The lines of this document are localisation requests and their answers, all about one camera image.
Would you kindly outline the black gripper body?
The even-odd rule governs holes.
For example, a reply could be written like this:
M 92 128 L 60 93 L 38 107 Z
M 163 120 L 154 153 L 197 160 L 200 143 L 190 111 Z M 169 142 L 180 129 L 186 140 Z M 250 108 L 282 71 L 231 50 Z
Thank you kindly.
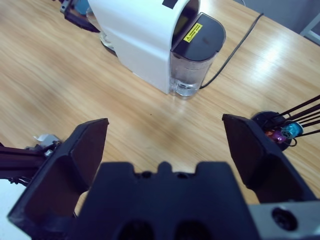
M 60 12 L 65 13 L 74 9 L 75 0 L 59 0 Z

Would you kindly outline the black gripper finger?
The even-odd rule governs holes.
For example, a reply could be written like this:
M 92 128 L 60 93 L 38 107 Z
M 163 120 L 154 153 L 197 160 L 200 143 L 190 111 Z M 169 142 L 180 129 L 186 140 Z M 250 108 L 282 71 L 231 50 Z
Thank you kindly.
M 232 114 L 224 114 L 222 121 L 241 180 L 260 203 L 317 200 L 298 171 L 256 122 Z
M 92 33 L 99 33 L 100 30 L 97 29 L 93 24 L 91 24 L 89 21 L 69 12 L 64 12 L 64 19 L 69 21 L 70 23 L 76 25 L 77 27 L 92 32 Z
M 93 184 L 102 161 L 107 118 L 78 125 L 45 160 L 7 215 L 33 240 L 64 240 L 76 223 L 74 210 Z

